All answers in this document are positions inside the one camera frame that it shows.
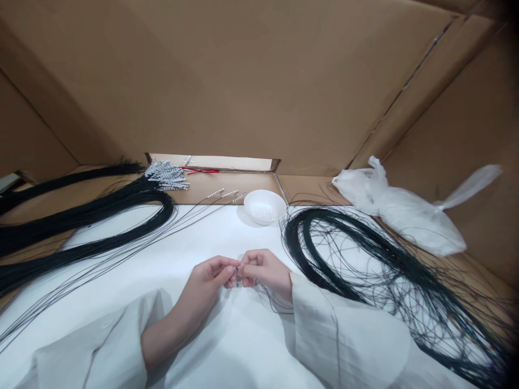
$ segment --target white table surface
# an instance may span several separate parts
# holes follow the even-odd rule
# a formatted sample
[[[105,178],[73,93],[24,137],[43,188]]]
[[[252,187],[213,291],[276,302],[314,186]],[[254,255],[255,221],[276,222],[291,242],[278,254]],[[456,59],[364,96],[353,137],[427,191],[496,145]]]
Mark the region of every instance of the white table surface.
[[[217,207],[211,206],[200,216]],[[177,219],[191,208],[179,206]],[[157,209],[158,206],[147,206],[125,212],[76,233],[67,244],[112,236],[145,220]],[[217,254],[238,259],[247,250],[261,248],[271,249],[292,270],[298,271],[285,254],[278,223],[255,225],[240,205],[219,209],[147,247],[55,302],[21,332],[0,353],[0,387],[10,388],[19,382],[28,371],[36,349],[148,291],[162,287],[174,302],[194,265]],[[29,285],[0,316],[0,332],[41,296],[99,261],[89,259],[70,265]],[[289,352],[293,351],[293,316],[273,312],[258,288],[222,290],[209,323],[175,359],[167,374],[166,387],[218,387],[223,383],[226,387],[321,387]],[[0,350],[4,346],[5,342],[0,344]]]

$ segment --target cardboard box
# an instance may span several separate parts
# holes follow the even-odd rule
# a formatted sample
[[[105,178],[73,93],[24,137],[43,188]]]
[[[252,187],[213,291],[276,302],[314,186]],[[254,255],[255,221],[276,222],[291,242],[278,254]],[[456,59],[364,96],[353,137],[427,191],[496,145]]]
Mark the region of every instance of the cardboard box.
[[[0,2],[0,169],[44,180],[146,153],[280,159],[276,174],[190,175],[172,195],[269,189],[347,204],[331,177],[373,154],[390,155],[392,185],[427,200],[501,163],[503,177],[449,215],[468,252],[516,286],[517,118],[491,4]]]

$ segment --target hand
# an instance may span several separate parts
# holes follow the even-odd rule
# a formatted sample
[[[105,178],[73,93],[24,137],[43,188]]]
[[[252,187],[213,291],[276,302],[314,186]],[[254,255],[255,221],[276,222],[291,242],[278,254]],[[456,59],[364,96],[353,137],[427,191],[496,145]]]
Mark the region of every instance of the hand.
[[[222,286],[232,287],[239,262],[213,257],[196,265],[177,303],[166,317],[146,328],[141,335],[142,355],[151,371],[178,351],[200,327],[211,311]]]
[[[243,287],[256,285],[256,278],[263,285],[278,293],[286,301],[292,302],[292,281],[290,269],[270,250],[250,250],[245,253],[238,274],[243,279]]]

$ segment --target left hand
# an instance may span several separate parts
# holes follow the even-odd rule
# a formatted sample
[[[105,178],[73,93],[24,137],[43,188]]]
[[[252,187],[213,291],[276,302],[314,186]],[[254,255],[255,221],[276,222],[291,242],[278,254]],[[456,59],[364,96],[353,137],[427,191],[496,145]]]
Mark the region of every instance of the left hand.
[[[236,281],[235,259],[216,256],[196,265],[189,276],[182,294],[171,310],[171,315],[182,323],[191,335],[205,319],[216,302],[218,290],[232,287]]]
[[[236,281],[237,266],[239,262],[235,259],[217,256],[193,268],[173,309],[141,335],[142,355],[148,371],[180,350],[195,333],[215,304],[220,288],[232,287]]]

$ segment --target small white bowl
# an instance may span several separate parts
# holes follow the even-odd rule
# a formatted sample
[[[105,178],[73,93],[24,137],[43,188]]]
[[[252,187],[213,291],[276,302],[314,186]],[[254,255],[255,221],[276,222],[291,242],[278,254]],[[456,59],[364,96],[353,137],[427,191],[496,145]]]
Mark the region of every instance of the small white bowl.
[[[269,225],[281,219],[287,211],[285,201],[268,190],[256,190],[245,196],[245,211],[258,224]]]

